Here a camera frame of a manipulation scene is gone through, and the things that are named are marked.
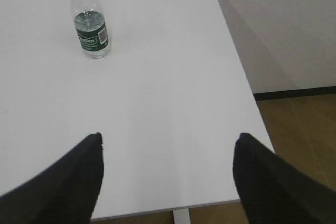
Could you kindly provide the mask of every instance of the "baseboard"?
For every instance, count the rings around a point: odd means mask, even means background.
[[[307,97],[311,95],[322,95],[322,94],[336,94],[336,86],[313,88],[313,89],[296,89],[296,90],[286,90],[286,91],[276,91],[266,93],[255,93],[254,98],[256,99],[256,101],[262,101],[262,100],[282,99],[290,97]]]

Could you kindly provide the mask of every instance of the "plastic bottle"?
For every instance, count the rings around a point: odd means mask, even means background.
[[[106,56],[111,43],[99,0],[70,0],[70,13],[83,51],[94,59]]]

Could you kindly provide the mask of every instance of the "table top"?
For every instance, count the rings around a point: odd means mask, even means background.
[[[0,194],[101,132],[93,218],[237,200],[239,134],[272,147],[218,1],[100,1],[93,60],[69,0],[0,0]]]

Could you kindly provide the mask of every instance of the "floor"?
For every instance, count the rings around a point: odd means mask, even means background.
[[[276,153],[336,190],[336,94],[257,102]],[[248,224],[239,202],[190,209],[192,224]],[[171,212],[92,224],[173,224]]]

